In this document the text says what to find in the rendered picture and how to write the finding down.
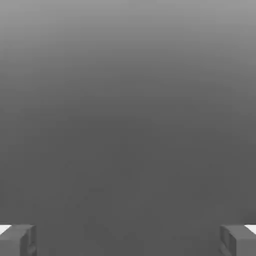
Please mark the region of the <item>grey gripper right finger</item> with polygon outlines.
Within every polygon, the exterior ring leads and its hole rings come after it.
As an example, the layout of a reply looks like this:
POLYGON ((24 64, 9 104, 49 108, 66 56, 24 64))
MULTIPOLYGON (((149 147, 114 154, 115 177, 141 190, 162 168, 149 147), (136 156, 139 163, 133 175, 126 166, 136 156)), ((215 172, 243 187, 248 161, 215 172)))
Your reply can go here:
POLYGON ((220 256, 256 256, 256 224, 221 225, 220 256))

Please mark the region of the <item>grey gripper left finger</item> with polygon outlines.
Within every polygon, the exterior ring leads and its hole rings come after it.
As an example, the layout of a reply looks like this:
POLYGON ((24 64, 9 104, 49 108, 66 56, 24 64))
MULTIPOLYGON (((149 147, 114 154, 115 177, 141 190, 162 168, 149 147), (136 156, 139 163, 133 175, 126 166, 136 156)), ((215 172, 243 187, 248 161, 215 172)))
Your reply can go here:
POLYGON ((0 256, 37 256, 37 227, 0 224, 0 256))

